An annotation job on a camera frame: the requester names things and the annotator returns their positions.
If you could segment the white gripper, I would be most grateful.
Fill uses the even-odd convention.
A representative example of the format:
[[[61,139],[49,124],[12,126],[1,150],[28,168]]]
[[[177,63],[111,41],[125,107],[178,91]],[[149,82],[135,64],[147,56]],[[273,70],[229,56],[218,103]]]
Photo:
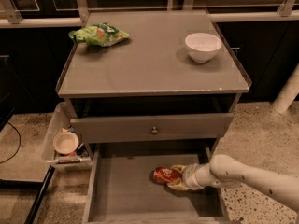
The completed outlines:
[[[172,170],[176,170],[182,174],[182,180],[177,179],[173,182],[167,184],[170,189],[186,191],[186,190],[199,190],[203,189],[205,186],[199,182],[199,175],[201,174],[201,169],[203,165],[201,164],[190,164],[190,165],[173,165]]]

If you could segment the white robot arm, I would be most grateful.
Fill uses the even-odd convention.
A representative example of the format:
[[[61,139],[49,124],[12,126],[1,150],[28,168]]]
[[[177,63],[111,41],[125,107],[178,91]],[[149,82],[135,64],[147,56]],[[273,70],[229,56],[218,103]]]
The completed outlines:
[[[239,104],[211,161],[185,173],[193,188],[217,185],[240,224],[298,224],[299,72],[273,103]]]

